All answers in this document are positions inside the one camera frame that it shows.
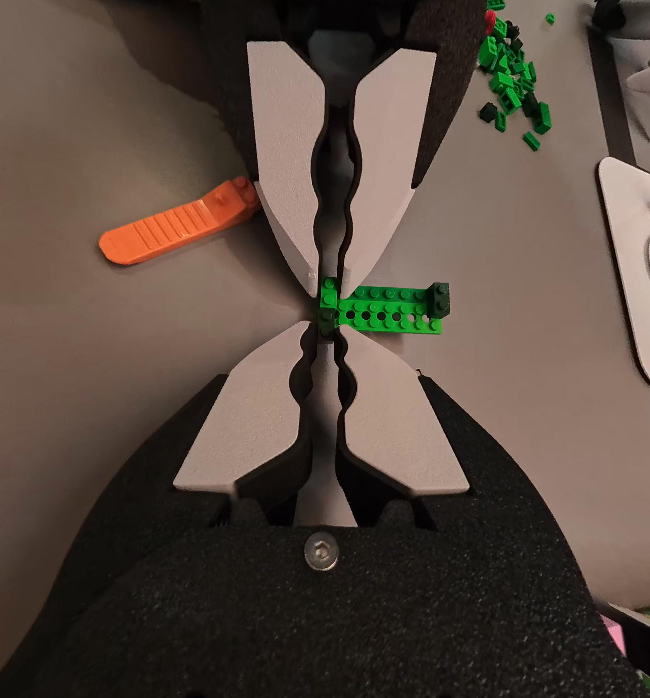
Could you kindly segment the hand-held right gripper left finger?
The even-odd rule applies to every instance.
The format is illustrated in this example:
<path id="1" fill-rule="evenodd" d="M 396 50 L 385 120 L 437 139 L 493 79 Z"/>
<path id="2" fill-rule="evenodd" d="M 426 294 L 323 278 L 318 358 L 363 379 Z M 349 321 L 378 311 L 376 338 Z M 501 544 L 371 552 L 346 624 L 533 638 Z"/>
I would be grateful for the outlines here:
<path id="1" fill-rule="evenodd" d="M 250 498 L 265 513 L 294 513 L 312 472 L 304 403 L 313 387 L 315 323 L 297 322 L 229 374 L 173 485 Z"/>

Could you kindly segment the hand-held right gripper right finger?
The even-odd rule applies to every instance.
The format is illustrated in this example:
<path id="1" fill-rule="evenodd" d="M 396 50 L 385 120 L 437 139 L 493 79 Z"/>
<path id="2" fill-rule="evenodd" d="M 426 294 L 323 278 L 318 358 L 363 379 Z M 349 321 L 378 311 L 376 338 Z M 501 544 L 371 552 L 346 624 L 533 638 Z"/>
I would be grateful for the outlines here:
<path id="1" fill-rule="evenodd" d="M 335 333 L 339 369 L 335 473 L 355 516 L 393 500 L 469 492 L 420 376 L 349 326 Z"/>

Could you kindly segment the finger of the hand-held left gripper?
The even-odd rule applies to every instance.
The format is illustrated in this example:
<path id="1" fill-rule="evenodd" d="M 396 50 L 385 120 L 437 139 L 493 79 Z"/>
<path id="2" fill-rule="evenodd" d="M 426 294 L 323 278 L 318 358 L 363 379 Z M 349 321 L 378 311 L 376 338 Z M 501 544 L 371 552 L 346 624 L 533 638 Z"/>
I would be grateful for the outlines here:
<path id="1" fill-rule="evenodd" d="M 247 59 L 258 177 L 256 189 L 279 248 L 311 297 L 319 292 L 314 239 L 319 198 L 313 155 L 326 117 L 320 76 L 284 41 L 249 41 Z"/>
<path id="2" fill-rule="evenodd" d="M 435 62 L 435 52 L 401 48 L 356 87 L 353 128 L 360 167 L 348 209 L 351 240 L 342 261 L 343 297 L 364 282 L 413 197 Z"/>

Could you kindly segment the pile of lego pieces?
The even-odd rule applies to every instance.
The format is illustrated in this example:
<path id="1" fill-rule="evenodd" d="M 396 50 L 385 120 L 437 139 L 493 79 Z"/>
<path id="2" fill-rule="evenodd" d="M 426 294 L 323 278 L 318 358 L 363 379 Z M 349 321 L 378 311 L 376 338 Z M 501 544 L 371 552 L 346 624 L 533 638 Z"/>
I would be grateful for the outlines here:
<path id="1" fill-rule="evenodd" d="M 492 32 L 487 32 L 485 26 L 477 69 L 487 77 L 493 98 L 478 110 L 478 118 L 505 133 L 509 119 L 523 114 L 528 125 L 522 142 L 538 152 L 541 136 L 553 127 L 553 116 L 548 103 L 537 95 L 537 68 L 526 55 L 520 26 L 499 14 L 505 7 L 504 1 L 486 2 L 486 11 L 495 11 L 497 21 Z"/>

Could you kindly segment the green lego plate assembly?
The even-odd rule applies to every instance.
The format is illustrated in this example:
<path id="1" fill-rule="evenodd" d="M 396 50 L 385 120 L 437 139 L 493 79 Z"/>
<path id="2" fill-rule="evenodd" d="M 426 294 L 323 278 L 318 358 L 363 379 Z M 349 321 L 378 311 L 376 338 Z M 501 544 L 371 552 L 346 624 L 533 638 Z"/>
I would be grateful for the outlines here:
<path id="1" fill-rule="evenodd" d="M 441 335 L 442 320 L 450 313 L 450 287 L 428 288 L 358 286 L 340 297 L 339 282 L 325 277 L 320 284 L 320 307 L 339 311 L 338 328 L 387 334 Z"/>

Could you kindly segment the orange lego brick separator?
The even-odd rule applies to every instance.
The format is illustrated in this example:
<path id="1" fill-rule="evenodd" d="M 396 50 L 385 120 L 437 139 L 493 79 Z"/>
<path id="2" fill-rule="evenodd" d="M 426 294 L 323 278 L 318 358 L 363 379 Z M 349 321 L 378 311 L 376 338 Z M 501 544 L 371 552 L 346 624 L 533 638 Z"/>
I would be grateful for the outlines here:
<path id="1" fill-rule="evenodd" d="M 261 208 L 246 177 L 225 181 L 203 197 L 104 232 L 99 249 L 118 265 L 135 265 L 250 220 Z"/>

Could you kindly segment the white plastic tray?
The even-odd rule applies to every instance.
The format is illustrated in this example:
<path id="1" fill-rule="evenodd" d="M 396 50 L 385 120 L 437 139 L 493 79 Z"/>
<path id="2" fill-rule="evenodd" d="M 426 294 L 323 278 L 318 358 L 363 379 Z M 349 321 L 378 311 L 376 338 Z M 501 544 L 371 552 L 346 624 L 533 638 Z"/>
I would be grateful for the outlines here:
<path id="1" fill-rule="evenodd" d="M 650 173 L 609 156 L 598 174 L 636 353 L 650 381 Z"/>

